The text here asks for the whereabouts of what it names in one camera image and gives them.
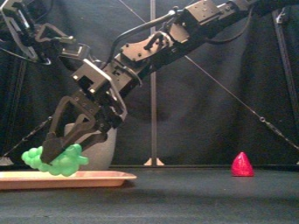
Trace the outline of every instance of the red object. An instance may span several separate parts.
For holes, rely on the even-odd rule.
[[[245,152],[241,152],[234,160],[231,166],[231,174],[234,177],[254,177],[254,169],[249,162],[249,156]]]

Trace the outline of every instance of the white container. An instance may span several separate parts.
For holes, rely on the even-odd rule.
[[[71,132],[73,127],[74,123],[66,125],[65,135]],[[91,134],[85,135],[77,144],[81,144],[90,135]],[[89,158],[89,164],[81,166],[81,171],[106,171],[109,169],[115,155],[117,138],[118,130],[111,129],[107,133],[107,141],[105,143],[94,144],[82,152],[82,156]]]

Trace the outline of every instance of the black background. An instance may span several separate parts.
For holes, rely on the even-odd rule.
[[[125,3],[145,21],[150,20],[151,1],[125,0]],[[183,8],[190,3],[191,0],[157,0],[157,16],[165,15],[175,5]],[[295,85],[299,74],[298,17],[298,6],[294,6],[291,20],[283,29]],[[55,1],[47,22],[89,44],[101,60],[107,59],[117,36],[143,23],[118,0]],[[234,36],[245,23],[246,20],[242,20],[234,24],[218,39]],[[150,31],[146,31],[127,42],[142,41],[149,35]],[[2,46],[15,50],[11,43],[2,43]],[[298,143],[273,16],[254,17],[238,40],[226,45],[206,44],[189,56]],[[20,60],[2,52],[0,57],[0,146],[3,151],[8,151],[54,114],[61,98],[70,95],[78,86],[71,80],[71,72],[59,61],[54,61],[51,66],[26,63],[22,93],[15,99]],[[230,165],[242,151],[254,165],[294,165],[299,161],[299,151],[274,134],[186,58],[163,67],[155,77],[155,84],[154,76],[146,77],[143,87],[137,88],[126,98],[129,117],[118,129],[114,165],[142,165],[153,153],[167,165]],[[157,89],[157,126],[153,120],[153,89]],[[22,153],[43,144],[47,131],[44,129],[12,153],[11,158],[18,164],[22,163]]]

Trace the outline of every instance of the tray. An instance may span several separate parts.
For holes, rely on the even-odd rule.
[[[122,186],[129,179],[137,176],[122,171],[78,171],[70,177],[40,171],[0,171],[0,190]]]

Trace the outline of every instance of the green object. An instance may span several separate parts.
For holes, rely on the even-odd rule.
[[[62,174],[65,177],[69,177],[79,170],[81,165],[87,165],[90,163],[90,159],[81,155],[82,147],[79,144],[71,145],[53,160],[51,164],[46,164],[42,161],[42,154],[42,146],[38,149],[32,148],[23,154],[23,161],[34,169],[38,169],[40,172],[48,172],[54,176]]]

